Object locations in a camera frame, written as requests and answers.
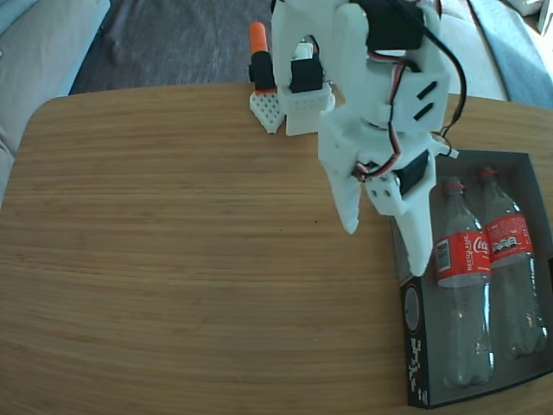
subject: red wire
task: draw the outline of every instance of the red wire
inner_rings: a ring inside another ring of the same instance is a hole
[[[371,50],[369,51],[369,56],[378,61],[401,62],[403,60],[400,56],[389,56],[388,54],[380,54]]]
[[[404,71],[405,71],[405,64],[403,63],[398,63],[394,67],[390,97],[388,98],[388,104],[391,105],[391,111],[393,109],[394,100],[397,95],[397,90],[399,89],[401,78],[404,75]],[[398,158],[401,156],[401,146],[399,145],[399,141],[397,140],[397,133],[396,133],[396,129],[394,128],[392,119],[393,119],[393,113],[390,115],[390,121],[388,122],[388,137],[390,139],[391,147],[394,150],[394,154],[391,155],[390,159],[385,163],[384,166],[380,167],[375,172],[370,173],[369,174],[370,177],[380,177],[388,173],[391,169],[393,169]]]

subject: bottle cap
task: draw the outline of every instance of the bottle cap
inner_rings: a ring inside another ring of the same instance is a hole
[[[497,174],[498,174],[498,171],[495,168],[491,166],[486,166],[484,169],[481,169],[478,172],[478,178],[483,179],[484,177],[497,175]]]
[[[453,190],[455,188],[459,188],[461,190],[465,189],[465,186],[459,180],[459,177],[447,177],[442,180],[442,191],[447,192],[448,190]]]

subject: coca-cola logo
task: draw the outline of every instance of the coca-cola logo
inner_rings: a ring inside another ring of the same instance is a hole
[[[489,249],[490,247],[487,244],[486,240],[481,236],[479,236],[474,240],[473,251],[478,253],[489,253],[490,252]]]

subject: red label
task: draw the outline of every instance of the red label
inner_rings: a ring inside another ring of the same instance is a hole
[[[436,245],[438,281],[475,272],[489,273],[490,251],[483,232],[464,232],[448,236]]]
[[[522,214],[506,216],[486,225],[492,263],[516,253],[534,252],[526,219]]]

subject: dark gray fabric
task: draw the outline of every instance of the dark gray fabric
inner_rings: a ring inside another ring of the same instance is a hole
[[[270,0],[111,0],[71,93],[248,80],[248,27]]]
[[[553,82],[522,17],[499,1],[470,0],[510,101],[553,109]]]

